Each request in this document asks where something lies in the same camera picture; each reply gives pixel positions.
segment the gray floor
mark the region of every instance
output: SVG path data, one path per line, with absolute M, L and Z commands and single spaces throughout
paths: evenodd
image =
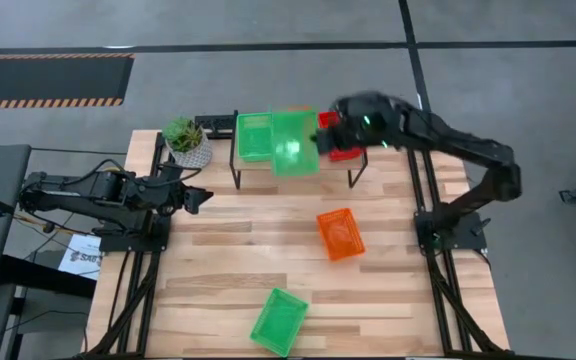
M 576 1 L 409 3 L 418 41 L 576 40 Z M 395 0 L 0 0 L 0 47 L 404 38 Z M 512 348 L 576 358 L 576 206 L 557 194 L 576 185 L 576 48 L 420 56 L 433 110 L 459 129 L 510 144 L 522 166 L 524 195 L 482 211 L 493 219 L 486 234 Z M 125 151 L 133 129 L 160 128 L 179 114 L 326 108 L 365 89 L 416 103 L 407 51 L 139 54 L 123 106 L 0 110 L 0 144 Z M 35 152 L 29 170 L 74 175 L 102 158 Z M 468 170 L 473 180 L 482 175 Z M 15 227 L 6 251 L 26 256 L 40 243 Z M 71 356 L 80 341 L 77 328 L 35 335 L 22 358 Z

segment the green plastic basket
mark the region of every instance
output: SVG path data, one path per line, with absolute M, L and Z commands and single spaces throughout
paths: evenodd
M 307 310 L 308 303 L 286 291 L 273 289 L 250 339 L 281 357 L 288 356 Z
M 268 161 L 271 157 L 270 113 L 237 116 L 237 154 L 246 162 Z
M 319 172 L 315 111 L 272 114 L 272 170 L 277 176 L 304 176 Z

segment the black floor mat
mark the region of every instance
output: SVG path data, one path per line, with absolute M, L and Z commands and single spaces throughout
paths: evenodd
M 134 54 L 0 55 L 0 109 L 118 106 Z

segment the orange plastic basket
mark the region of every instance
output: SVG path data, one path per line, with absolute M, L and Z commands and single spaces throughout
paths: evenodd
M 350 209 L 321 214 L 317 216 L 317 224 L 330 260 L 335 261 L 366 251 Z

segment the orange striped tape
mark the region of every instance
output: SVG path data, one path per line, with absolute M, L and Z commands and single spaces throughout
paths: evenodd
M 122 98 L 0 100 L 0 109 L 119 106 Z
M 0 60 L 11 59 L 98 59 L 98 58 L 135 58 L 135 54 L 37 54 L 37 55 L 0 55 Z

